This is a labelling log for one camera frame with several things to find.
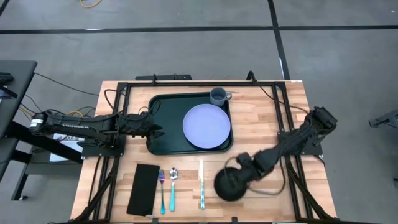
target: black table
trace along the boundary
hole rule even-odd
[[[81,153],[45,136],[34,136],[29,129],[15,121],[14,116],[34,76],[37,66],[35,61],[0,60],[0,72],[8,72],[14,77],[14,81],[7,84],[7,88],[17,94],[17,98],[2,100],[0,103],[0,180],[2,179],[10,160],[25,163],[22,174],[17,183],[11,200],[19,200],[24,184],[29,174],[59,174],[54,171],[62,171],[61,166],[46,164],[50,153],[62,156],[77,164],[82,164]],[[38,148],[38,153],[26,153],[16,149],[18,140],[29,143]]]

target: dark green tray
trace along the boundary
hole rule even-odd
[[[161,131],[165,134],[156,139],[155,143],[148,149],[149,152],[155,155],[225,152],[232,146],[234,141],[232,125],[227,140],[213,149],[196,147],[185,138],[182,130],[182,121],[185,114],[196,105],[210,103],[210,92],[157,95],[150,100],[148,107],[151,108],[158,100],[161,102],[161,106],[156,112],[157,105],[155,105],[154,120],[155,124],[163,127]],[[231,121],[228,101],[225,101],[221,109],[225,111]]]

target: lavender plate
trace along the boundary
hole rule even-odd
[[[182,129],[191,144],[202,149],[211,149],[228,138],[231,121],[218,106],[201,104],[186,113]]]

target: fork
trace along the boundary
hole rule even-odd
[[[163,201],[163,182],[164,182],[164,171],[162,169],[159,170],[159,181],[160,181],[160,186],[162,186],[162,209],[160,210],[161,214],[166,213],[166,209],[164,207],[164,201]]]

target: yellow cable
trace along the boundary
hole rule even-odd
[[[95,6],[98,5],[101,1],[102,1],[102,0],[98,0],[98,2],[96,2],[96,3],[94,3],[94,4],[90,5],[90,6],[85,6],[85,5],[83,4],[83,1],[80,0],[80,4],[81,4],[81,6],[85,7],[86,9],[89,9],[89,8],[95,7]]]
[[[29,114],[30,116],[33,116],[31,113],[29,113],[29,111],[25,110],[25,108],[23,108],[21,106],[18,109],[21,109],[23,112]]]
[[[18,110],[22,111],[23,114],[25,115],[25,117],[26,117],[28,120],[31,120],[31,119],[32,119],[32,117],[29,117],[28,114],[26,114],[27,112],[26,112],[24,109],[18,108]]]
[[[83,114],[80,111],[71,111],[71,112],[67,113],[67,115],[74,115],[75,113],[80,115],[81,117],[83,117]]]

